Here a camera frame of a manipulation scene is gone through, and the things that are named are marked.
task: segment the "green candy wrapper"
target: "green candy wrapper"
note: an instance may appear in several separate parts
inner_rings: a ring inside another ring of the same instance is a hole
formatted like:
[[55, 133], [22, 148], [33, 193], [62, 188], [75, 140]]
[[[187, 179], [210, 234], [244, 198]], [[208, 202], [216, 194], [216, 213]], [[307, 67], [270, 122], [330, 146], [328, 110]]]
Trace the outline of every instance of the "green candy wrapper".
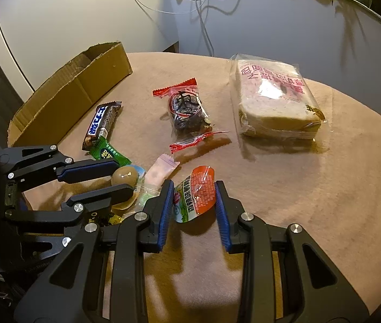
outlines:
[[90, 150], [90, 155], [96, 160], [114, 158], [119, 167], [132, 164], [124, 155], [121, 155], [104, 137], [100, 137], [95, 147]]

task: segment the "white wall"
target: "white wall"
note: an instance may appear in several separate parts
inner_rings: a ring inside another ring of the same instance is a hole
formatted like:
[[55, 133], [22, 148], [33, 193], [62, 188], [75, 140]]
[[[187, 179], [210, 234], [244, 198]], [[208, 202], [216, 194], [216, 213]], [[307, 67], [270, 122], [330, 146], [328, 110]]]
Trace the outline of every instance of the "white wall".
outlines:
[[[172, 8], [170, 0], [142, 2]], [[33, 89], [92, 45], [119, 40], [127, 52], [163, 51], [178, 40], [172, 15], [134, 0], [0, 0], [0, 29], [0, 50], [9, 48]]]
[[16, 90], [17, 94], [26, 102], [33, 94], [33, 88], [29, 84], [26, 77], [22, 74], [18, 64], [16, 63], [10, 49], [5, 42], [4, 35], [0, 28], [0, 67], [10, 82], [11, 86]]
[[[194, 8], [189, 0], [172, 4], [179, 12]], [[208, 55], [196, 12], [175, 17], [180, 52]], [[299, 64], [303, 76], [381, 114], [381, 23], [354, 2], [209, 0], [203, 17], [217, 57], [247, 53]]]

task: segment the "spicy snack package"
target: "spicy snack package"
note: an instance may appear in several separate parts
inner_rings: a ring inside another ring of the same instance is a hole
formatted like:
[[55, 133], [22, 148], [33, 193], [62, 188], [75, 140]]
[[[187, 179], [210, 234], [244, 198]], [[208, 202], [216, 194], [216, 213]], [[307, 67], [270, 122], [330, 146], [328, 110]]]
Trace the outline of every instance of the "spicy snack package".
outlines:
[[213, 132], [209, 116], [198, 95], [195, 78], [155, 90], [153, 96], [168, 99], [168, 111], [176, 140], [170, 145], [171, 153], [192, 147], [214, 134], [224, 133], [224, 131]]
[[215, 171], [210, 166], [198, 166], [175, 188], [175, 220], [180, 223], [193, 220], [215, 203]]

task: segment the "bread package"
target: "bread package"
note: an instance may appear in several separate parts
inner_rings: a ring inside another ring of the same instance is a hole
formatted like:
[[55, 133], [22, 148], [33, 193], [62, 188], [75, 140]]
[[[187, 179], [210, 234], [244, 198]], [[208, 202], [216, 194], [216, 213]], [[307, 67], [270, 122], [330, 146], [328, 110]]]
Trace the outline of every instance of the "bread package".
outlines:
[[296, 67], [267, 59], [237, 59], [234, 64], [233, 101], [241, 133], [314, 138], [325, 117]]

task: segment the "chocolate bar wrapper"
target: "chocolate bar wrapper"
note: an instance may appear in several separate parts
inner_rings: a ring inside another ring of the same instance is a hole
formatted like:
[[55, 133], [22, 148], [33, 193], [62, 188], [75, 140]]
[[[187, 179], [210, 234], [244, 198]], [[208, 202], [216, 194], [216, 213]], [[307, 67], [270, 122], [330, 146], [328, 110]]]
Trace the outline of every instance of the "chocolate bar wrapper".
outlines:
[[84, 138], [82, 150], [90, 151], [100, 137], [109, 138], [114, 121], [119, 113], [122, 102], [103, 103], [96, 107], [95, 115]]
[[96, 160], [114, 158], [119, 167], [132, 164], [131, 160], [120, 154], [103, 136], [99, 138], [96, 146], [90, 150], [90, 155]]

